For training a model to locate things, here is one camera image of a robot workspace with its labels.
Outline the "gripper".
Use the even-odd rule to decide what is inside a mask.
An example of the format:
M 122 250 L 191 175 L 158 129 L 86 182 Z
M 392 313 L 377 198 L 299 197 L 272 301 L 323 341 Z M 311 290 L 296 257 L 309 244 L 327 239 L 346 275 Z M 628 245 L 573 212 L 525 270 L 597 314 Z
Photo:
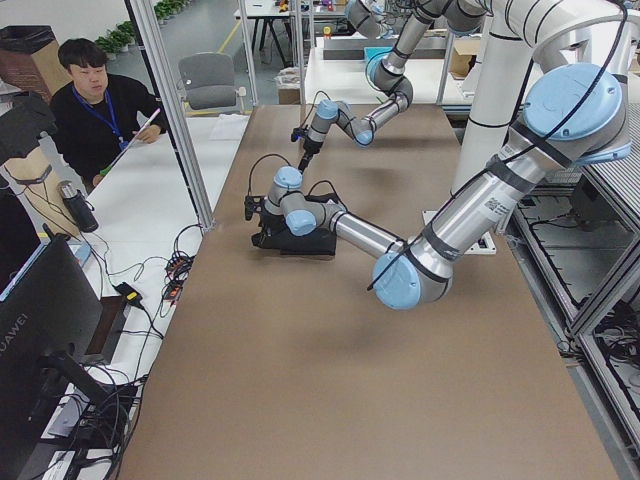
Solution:
M 316 141 L 311 138 L 306 138 L 304 140 L 303 142 L 304 155 L 301 157 L 301 160 L 298 165 L 298 170 L 301 173 L 303 173 L 306 170 L 311 160 L 313 159 L 313 155 L 318 154 L 322 146 L 323 146 L 322 141 Z
M 261 231 L 264 235 L 277 235 L 286 231 L 286 221 L 283 215 L 273 214 L 264 210 L 260 214 Z

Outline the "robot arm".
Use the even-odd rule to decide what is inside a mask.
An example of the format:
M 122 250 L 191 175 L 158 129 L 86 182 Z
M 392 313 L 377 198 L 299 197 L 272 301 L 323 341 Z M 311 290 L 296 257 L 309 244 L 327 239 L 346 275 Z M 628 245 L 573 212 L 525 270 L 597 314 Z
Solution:
M 356 145 L 367 147 L 374 141 L 377 130 L 411 106 L 414 89 L 405 75 L 405 66 L 437 19 L 444 18 L 454 34 L 470 35 L 479 29 L 488 11 L 476 1 L 412 1 L 408 10 L 408 18 L 390 51 L 374 56 L 366 65 L 368 83 L 381 92 L 385 100 L 363 117 L 356 116 L 344 101 L 329 97 L 321 100 L 310 123 L 298 130 L 298 138 L 303 141 L 300 171 L 320 152 L 333 125 Z
M 415 1 L 409 12 L 392 50 L 367 72 L 385 101 L 364 117 L 342 101 L 321 101 L 302 130 L 300 163 L 281 167 L 267 194 L 244 200 L 246 215 L 259 217 L 255 246 L 323 254 L 344 239 L 375 258 L 370 287 L 396 310 L 444 296 L 454 263 L 549 173 L 629 156 L 627 75 L 639 38 L 638 12 L 620 1 Z M 465 134 L 470 142 L 488 135 L 487 162 L 463 156 L 449 200 L 402 239 L 337 195 L 304 194 L 303 172 L 332 126 L 367 146 L 408 109 L 406 63 L 439 18 L 458 35 L 491 22 Z

